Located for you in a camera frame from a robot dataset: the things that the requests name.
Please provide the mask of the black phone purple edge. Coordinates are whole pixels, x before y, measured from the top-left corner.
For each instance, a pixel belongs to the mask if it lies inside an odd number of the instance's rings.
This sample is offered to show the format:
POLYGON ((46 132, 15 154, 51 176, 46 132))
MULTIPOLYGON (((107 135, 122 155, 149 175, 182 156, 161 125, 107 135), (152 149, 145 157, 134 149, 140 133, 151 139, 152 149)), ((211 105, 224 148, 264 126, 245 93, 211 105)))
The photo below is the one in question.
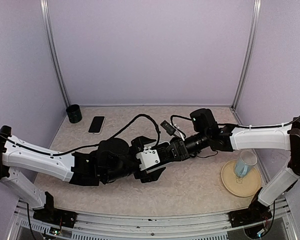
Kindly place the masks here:
POLYGON ((160 163, 147 169, 146 170, 147 173, 152 173, 172 163, 172 161, 170 161, 170 156, 169 156, 169 146, 170 144, 166 141, 159 144, 156 147, 152 147, 152 149, 157 150, 160 163))

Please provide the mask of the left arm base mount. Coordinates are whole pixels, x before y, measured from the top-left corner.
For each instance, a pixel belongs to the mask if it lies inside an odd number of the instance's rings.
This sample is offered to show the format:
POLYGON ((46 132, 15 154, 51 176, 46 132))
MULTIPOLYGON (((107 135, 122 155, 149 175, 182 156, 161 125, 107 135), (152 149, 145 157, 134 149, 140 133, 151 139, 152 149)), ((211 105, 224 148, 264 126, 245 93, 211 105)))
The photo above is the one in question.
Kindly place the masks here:
POLYGON ((34 210, 33 218, 45 223, 58 225, 59 227, 73 228, 77 220, 77 215, 74 211, 45 205, 42 209, 34 210))

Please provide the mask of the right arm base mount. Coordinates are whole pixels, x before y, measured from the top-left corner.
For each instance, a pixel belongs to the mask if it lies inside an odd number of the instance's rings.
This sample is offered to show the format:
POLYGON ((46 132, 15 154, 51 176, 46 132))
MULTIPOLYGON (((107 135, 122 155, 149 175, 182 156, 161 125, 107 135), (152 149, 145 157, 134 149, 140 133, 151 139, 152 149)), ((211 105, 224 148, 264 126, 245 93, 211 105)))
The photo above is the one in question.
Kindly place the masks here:
POLYGON ((228 216, 232 228, 258 223, 273 217, 270 207, 258 201, 251 203, 248 208, 230 211, 228 216))

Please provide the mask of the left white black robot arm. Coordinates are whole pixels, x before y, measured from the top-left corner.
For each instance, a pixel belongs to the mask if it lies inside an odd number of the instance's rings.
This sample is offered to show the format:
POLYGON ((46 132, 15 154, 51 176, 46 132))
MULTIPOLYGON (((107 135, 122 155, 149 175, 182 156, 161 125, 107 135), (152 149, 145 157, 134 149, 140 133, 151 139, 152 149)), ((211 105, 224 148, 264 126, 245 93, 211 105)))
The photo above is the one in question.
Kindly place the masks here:
POLYGON ((133 150, 120 138, 111 137, 81 153, 49 151, 11 135, 11 128, 0 129, 0 180, 8 178, 10 167, 50 175, 76 186, 98 186, 134 175, 142 183, 157 181, 165 170, 154 140, 141 136, 141 146, 133 150))

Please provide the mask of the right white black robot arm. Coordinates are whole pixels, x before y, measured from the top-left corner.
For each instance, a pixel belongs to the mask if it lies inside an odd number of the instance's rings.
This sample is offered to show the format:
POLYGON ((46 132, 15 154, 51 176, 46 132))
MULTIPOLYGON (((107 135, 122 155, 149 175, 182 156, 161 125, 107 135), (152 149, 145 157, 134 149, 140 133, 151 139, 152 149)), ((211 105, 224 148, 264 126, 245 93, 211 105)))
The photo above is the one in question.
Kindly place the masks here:
POLYGON ((239 126, 231 123, 217 123, 208 108, 201 108, 190 114, 195 135, 186 139, 171 141, 168 155, 172 162, 181 162, 204 148, 213 151, 233 152, 245 149, 279 149, 290 152, 285 167, 263 187, 257 199, 246 210, 246 218, 256 222, 284 192, 300 179, 300 117, 291 122, 269 126, 239 126))

